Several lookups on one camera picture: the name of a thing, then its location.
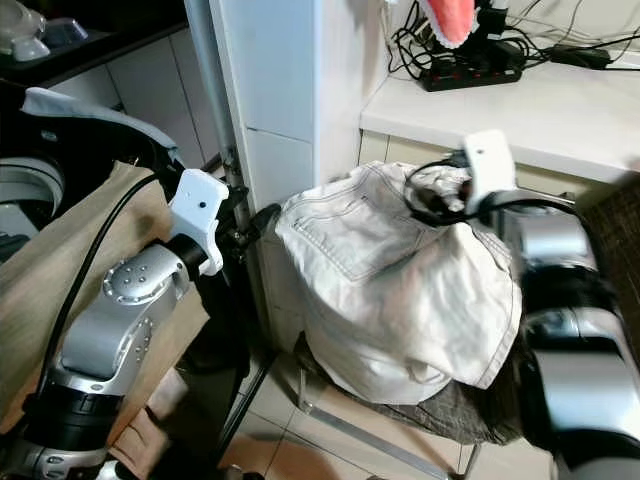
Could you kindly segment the tan striped cloth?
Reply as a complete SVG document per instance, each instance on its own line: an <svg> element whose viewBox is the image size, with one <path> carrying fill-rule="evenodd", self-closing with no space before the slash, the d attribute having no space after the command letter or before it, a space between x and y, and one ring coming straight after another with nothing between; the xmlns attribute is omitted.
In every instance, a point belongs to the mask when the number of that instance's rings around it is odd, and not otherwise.
<svg viewBox="0 0 640 480"><path fill-rule="evenodd" d="M101 225L116 202L150 169L116 164L109 178L78 204L51 221L31 242L1 265L0 387L4 413L0 429L8 433L22 417L26 397L36 387L52 324L86 259ZM111 223L93 256L90 273L73 303L74 314L100 292L106 270L166 236L169 207L157 180L147 183Z"/></svg>

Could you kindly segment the metal frame chair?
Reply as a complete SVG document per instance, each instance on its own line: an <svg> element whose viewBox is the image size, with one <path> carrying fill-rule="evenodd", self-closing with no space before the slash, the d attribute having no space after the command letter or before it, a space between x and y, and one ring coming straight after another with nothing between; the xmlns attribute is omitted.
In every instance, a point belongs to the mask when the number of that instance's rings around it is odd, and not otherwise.
<svg viewBox="0 0 640 480"><path fill-rule="evenodd" d="M294 403L316 424L340 435L335 453L356 454L355 462L374 460L370 470L383 479L472 480L484 442L439 436L442 422L428 420L417 406L367 404L337 387L300 335L291 351Z"/></svg>

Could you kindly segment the white tall refrigerator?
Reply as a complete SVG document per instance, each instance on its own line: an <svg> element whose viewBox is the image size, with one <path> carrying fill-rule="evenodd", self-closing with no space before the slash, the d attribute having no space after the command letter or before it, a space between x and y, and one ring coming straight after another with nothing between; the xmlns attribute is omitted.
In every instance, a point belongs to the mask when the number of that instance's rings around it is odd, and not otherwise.
<svg viewBox="0 0 640 480"><path fill-rule="evenodd" d="M183 0L238 219L356 168L384 19L411 1Z"/></svg>

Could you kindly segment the beige denim trousers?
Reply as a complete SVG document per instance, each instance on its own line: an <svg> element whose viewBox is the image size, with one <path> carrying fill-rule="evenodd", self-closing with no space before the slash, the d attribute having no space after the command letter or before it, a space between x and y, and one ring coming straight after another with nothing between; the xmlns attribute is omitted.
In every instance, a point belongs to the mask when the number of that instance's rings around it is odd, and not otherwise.
<svg viewBox="0 0 640 480"><path fill-rule="evenodd" d="M301 280L308 347L338 387L375 404L419 404L454 383L489 388L521 316L503 242L413 219L411 172L357 166L288 198L274 225Z"/></svg>

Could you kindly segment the white round cooker pot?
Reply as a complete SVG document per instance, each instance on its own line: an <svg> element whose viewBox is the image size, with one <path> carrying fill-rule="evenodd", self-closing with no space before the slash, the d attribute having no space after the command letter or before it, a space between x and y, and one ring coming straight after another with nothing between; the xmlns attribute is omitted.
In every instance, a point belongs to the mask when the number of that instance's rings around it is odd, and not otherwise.
<svg viewBox="0 0 640 480"><path fill-rule="evenodd" d="M18 0L0 0L0 40L14 61L46 58L50 47L42 41L44 15L28 9Z"/></svg>

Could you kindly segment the black power adapter brick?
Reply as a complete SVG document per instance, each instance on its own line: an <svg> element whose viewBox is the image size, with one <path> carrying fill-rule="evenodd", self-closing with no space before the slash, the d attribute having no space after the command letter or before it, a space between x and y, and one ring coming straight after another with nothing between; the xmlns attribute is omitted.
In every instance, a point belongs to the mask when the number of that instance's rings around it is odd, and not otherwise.
<svg viewBox="0 0 640 480"><path fill-rule="evenodd" d="M545 51L550 63L571 65L590 70L604 70L612 63L612 55L600 47L580 47L557 44Z"/></svg>

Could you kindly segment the red scalloped plastic item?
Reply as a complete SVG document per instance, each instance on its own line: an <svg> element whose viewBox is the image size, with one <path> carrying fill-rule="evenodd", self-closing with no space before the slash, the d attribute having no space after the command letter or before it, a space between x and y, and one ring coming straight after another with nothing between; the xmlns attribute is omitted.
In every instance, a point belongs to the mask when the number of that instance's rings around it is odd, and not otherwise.
<svg viewBox="0 0 640 480"><path fill-rule="evenodd" d="M416 0L444 49L458 49L477 28L477 0Z"/></svg>

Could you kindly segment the top loading washing machine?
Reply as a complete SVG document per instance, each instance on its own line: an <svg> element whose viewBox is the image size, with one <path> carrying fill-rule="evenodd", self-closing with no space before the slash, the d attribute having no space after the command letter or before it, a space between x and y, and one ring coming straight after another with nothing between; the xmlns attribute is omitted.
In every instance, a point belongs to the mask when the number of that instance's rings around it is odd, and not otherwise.
<svg viewBox="0 0 640 480"><path fill-rule="evenodd" d="M184 166L155 125L40 87L0 88L1 259L109 179L116 165L151 170L166 195Z"/></svg>

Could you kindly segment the black power strip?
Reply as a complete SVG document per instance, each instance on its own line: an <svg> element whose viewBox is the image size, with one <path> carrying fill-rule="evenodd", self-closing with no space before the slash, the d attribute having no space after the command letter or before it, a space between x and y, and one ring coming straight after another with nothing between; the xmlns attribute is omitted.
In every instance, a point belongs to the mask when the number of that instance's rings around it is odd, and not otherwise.
<svg viewBox="0 0 640 480"><path fill-rule="evenodd" d="M524 50L511 41L483 40L429 52L429 64L416 81L428 92L515 83L524 73L525 61Z"/></svg>

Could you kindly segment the small blue grey container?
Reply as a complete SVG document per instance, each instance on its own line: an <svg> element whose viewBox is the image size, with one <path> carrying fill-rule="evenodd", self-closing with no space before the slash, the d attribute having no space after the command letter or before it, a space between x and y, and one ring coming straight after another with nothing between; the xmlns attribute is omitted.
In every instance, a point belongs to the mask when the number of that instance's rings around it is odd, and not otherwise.
<svg viewBox="0 0 640 480"><path fill-rule="evenodd" d="M90 32L74 18L52 18L45 20L41 40L51 50L63 49L90 40Z"/></svg>

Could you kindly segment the white counter cabinet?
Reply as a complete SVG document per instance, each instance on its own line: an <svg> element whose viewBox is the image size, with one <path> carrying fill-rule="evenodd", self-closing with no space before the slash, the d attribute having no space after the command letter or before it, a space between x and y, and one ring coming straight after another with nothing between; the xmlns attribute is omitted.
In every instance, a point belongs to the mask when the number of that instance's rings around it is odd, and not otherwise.
<svg viewBox="0 0 640 480"><path fill-rule="evenodd" d="M517 163L613 184L640 172L640 70L544 64L515 83L442 92L387 79L360 124L442 147L498 129Z"/></svg>

